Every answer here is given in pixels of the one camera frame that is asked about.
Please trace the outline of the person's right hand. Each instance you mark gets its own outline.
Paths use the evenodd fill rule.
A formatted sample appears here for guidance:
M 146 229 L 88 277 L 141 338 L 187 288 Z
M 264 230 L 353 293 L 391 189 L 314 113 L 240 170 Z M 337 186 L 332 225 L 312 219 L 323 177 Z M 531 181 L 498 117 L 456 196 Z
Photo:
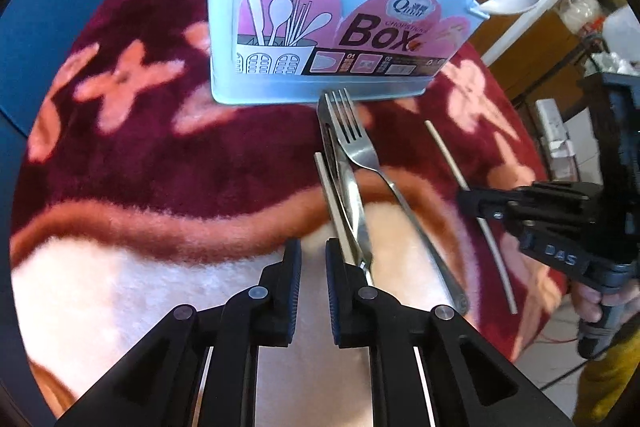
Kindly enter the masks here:
M 639 281 L 630 280 L 616 294 L 602 295 L 599 291 L 582 283 L 570 283 L 570 300 L 574 310 L 585 322 L 600 320 L 603 307 L 621 307 L 621 340 L 626 340 L 639 332 Z

